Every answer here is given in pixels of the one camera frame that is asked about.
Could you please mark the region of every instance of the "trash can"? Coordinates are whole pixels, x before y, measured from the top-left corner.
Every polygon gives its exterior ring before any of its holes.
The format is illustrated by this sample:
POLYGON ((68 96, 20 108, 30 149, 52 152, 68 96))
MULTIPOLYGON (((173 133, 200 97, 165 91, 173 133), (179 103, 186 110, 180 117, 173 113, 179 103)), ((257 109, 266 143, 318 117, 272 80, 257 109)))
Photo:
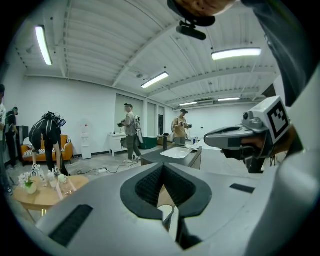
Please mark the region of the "trash can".
POLYGON ((140 148, 142 150, 153 149, 157 146, 157 140, 158 140, 158 137, 154 137, 154 136, 143 137, 143 144, 140 143, 140 148))

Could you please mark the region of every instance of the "doorway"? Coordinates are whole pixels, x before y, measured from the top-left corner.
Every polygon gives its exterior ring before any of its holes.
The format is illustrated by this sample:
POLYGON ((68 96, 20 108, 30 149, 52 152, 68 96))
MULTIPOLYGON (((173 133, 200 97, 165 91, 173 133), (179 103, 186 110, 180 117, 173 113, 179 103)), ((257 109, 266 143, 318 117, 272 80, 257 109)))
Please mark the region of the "doorway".
POLYGON ((164 134, 164 116, 162 114, 159 115, 159 135, 164 134))

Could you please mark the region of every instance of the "ceiling light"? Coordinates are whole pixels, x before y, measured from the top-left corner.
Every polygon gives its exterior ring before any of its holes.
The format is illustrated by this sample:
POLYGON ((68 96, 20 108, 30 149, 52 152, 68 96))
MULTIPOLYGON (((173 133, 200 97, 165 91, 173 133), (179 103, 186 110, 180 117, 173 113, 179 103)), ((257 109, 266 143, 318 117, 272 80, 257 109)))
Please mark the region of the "ceiling light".
POLYGON ((195 105, 195 104, 198 104, 198 102, 183 103, 183 104, 180 104, 179 106, 182 107, 182 106, 189 106, 189 105, 195 105))
POLYGON ((214 61, 240 56, 259 56, 261 54, 260 48, 241 48, 232 50, 223 50, 212 53, 214 61))
POLYGON ((218 102, 238 101, 238 100, 240 100, 239 97, 236 97, 236 98, 220 98, 220 99, 218 99, 218 102))
POLYGON ((35 27, 35 33, 36 33, 36 38, 38 39, 38 43, 40 46, 40 50, 42 53, 42 56, 44 58, 44 61, 47 65, 51 66, 52 65, 52 60, 48 51, 48 45, 47 45, 47 40, 46 40, 46 35, 45 35, 45 27, 44 26, 36 26, 35 27))
POLYGON ((159 82, 162 79, 165 79, 169 76, 167 72, 163 72, 160 75, 156 76, 155 78, 151 79, 150 81, 146 82, 145 84, 141 85, 142 88, 147 88, 149 86, 152 86, 153 84, 159 82))

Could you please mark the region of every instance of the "shirt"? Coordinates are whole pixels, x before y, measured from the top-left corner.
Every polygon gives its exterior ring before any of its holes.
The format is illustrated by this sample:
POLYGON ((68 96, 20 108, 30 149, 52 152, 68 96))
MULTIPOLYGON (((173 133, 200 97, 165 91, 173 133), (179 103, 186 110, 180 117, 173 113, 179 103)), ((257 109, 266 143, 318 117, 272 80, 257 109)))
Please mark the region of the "shirt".
POLYGON ((126 114, 125 117, 125 134, 127 136, 133 136, 137 134, 135 127, 135 115, 132 111, 126 114))
POLYGON ((50 140, 53 145, 57 144, 60 139, 59 135, 61 130, 53 120, 42 119, 37 122, 31 130, 34 129, 39 129, 43 135, 43 140, 50 140))
POLYGON ((173 125, 177 126, 180 123, 183 123, 183 126, 179 127, 174 127, 174 137, 175 138, 185 138, 186 137, 186 128, 187 126, 187 121, 184 117, 177 116, 173 120, 173 125))
POLYGON ((16 115, 12 110, 6 114, 6 124, 7 124, 7 129, 5 129, 6 133, 14 132, 14 126, 17 125, 17 120, 16 120, 16 115))
MULTIPOLYGON (((3 103, 0 104, 0 123, 6 125, 7 110, 3 103)), ((4 141, 4 131, 0 130, 0 142, 4 141)))

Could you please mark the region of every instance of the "man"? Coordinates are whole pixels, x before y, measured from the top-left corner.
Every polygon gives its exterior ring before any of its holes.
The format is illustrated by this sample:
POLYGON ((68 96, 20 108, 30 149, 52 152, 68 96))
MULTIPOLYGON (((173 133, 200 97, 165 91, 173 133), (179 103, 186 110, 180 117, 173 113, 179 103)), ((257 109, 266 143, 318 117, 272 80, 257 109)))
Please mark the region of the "man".
POLYGON ((39 150, 42 146, 42 136, 48 169, 52 171, 52 169, 55 168, 52 157, 52 151, 54 149, 57 167, 62 174, 68 176, 69 174, 63 163, 61 154, 61 128, 48 113, 31 128, 29 133, 29 140, 32 144, 32 160, 34 164, 37 163, 36 155, 39 154, 39 150))
POLYGON ((124 110, 127 112, 125 121, 122 125, 125 126, 126 134, 126 146, 128 148, 128 159, 124 160, 124 163, 133 162, 133 153, 135 152, 137 160, 141 160, 141 153, 138 148, 138 131, 136 129, 136 118, 133 113, 134 107, 131 104, 124 104, 124 110))
MULTIPOLYGON (((221 14, 230 8, 236 0, 167 0, 168 6, 176 14, 188 22, 208 27, 215 23, 215 15, 221 14)), ((303 89, 307 86, 318 62, 319 49, 315 47, 314 31, 311 28, 314 20, 306 18, 301 8, 308 11, 308 17, 315 17, 314 8, 301 2, 284 0, 242 0, 242 3, 252 8, 258 18, 268 45, 277 60, 283 80, 286 105, 291 107, 303 89)), ((254 144, 262 148, 264 141, 261 138, 242 140, 243 144, 254 144)), ((302 144, 292 126, 287 134, 275 145, 273 155, 289 151, 288 155, 302 150, 302 144)))
POLYGON ((18 136, 16 116, 18 115, 18 108, 15 106, 6 114, 5 137, 8 145, 11 170, 16 167, 16 142, 15 135, 18 136))
POLYGON ((186 144, 186 129, 188 128, 188 125, 185 116, 187 113, 188 111, 181 109, 180 115, 173 120, 174 143, 179 146, 184 146, 186 144))
POLYGON ((0 84, 0 182, 2 189, 12 196, 13 191, 9 185, 8 176, 6 173, 4 153, 5 153, 5 136, 4 129, 6 126, 6 108, 2 103, 2 99, 5 96, 5 86, 0 84))

